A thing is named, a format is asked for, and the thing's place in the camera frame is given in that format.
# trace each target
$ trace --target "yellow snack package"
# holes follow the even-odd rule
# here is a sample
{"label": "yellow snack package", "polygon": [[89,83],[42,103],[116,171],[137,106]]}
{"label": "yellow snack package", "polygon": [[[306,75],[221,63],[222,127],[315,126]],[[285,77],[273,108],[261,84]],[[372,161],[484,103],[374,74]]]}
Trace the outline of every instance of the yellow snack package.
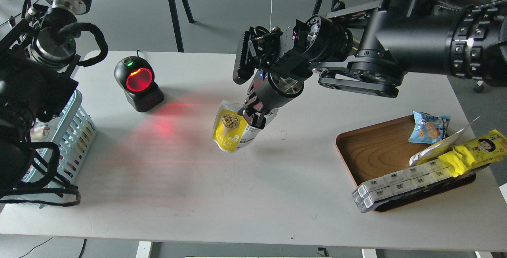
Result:
{"label": "yellow snack package", "polygon": [[[261,131],[248,125],[243,116],[238,115],[237,111],[242,107],[242,104],[222,101],[215,118],[212,140],[225,152],[233,153],[248,145]],[[266,125],[274,119],[277,112],[278,109],[273,109],[269,114],[266,114]]]}
{"label": "yellow snack package", "polygon": [[452,151],[438,156],[438,159],[449,166],[453,177],[458,177],[468,170],[501,161],[505,155],[507,139],[495,129],[482,137],[454,146]]}
{"label": "yellow snack package", "polygon": [[488,162],[494,157],[507,155],[507,139],[496,129],[455,146],[455,150],[467,157],[467,165]]}

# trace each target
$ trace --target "red scanner light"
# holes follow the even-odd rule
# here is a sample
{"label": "red scanner light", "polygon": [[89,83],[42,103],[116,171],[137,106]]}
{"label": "red scanner light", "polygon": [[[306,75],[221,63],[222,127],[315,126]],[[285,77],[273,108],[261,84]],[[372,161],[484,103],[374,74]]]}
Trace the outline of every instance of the red scanner light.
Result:
{"label": "red scanner light", "polygon": [[153,82],[153,73],[150,69],[141,67],[127,77],[127,88],[132,92],[142,92]]}

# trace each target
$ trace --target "blue snack bag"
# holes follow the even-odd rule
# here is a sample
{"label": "blue snack bag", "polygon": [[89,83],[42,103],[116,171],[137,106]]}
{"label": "blue snack bag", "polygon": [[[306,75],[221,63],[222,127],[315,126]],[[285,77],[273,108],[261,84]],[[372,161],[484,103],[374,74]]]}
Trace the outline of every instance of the blue snack bag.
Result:
{"label": "blue snack bag", "polygon": [[413,143],[437,143],[446,138],[446,129],[449,125],[451,117],[438,116],[434,117],[424,112],[415,112],[415,128],[412,132],[409,142]]}

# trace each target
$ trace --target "white plastic basket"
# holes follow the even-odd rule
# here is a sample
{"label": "white plastic basket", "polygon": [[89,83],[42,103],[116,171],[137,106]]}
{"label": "white plastic basket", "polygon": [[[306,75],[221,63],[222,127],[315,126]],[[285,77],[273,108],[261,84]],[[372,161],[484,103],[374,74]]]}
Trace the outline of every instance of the white plastic basket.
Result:
{"label": "white plastic basket", "polygon": [[[60,160],[58,162],[58,173],[65,177],[71,184],[74,183],[85,157],[90,150],[90,146],[97,134],[95,125],[90,116],[81,106],[83,97],[81,92],[75,90],[69,99],[67,105],[62,111],[62,117],[58,123],[56,133],[51,139],[58,144],[60,149]],[[51,151],[47,149],[38,150],[44,160],[49,160]],[[42,178],[42,174],[32,168],[28,176],[25,176],[25,182],[36,182]],[[48,184],[49,188],[61,188],[55,182]],[[43,200],[47,202],[63,203],[67,199],[67,194],[40,193],[36,195],[23,195],[25,200]]]}

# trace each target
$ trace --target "brown tray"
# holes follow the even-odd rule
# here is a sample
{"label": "brown tray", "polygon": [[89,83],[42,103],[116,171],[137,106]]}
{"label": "brown tray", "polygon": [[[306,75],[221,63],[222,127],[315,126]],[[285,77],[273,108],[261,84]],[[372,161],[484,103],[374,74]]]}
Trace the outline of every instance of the brown tray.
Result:
{"label": "brown tray", "polygon": [[[336,137],[336,148],[356,187],[370,179],[407,169],[410,157],[429,146],[429,144],[408,141],[414,126],[414,116],[410,115],[344,132]],[[431,195],[458,188],[473,182],[475,177],[475,174],[472,174],[459,179],[450,178],[434,188],[428,188],[409,197],[382,204],[375,211],[388,211]]]}

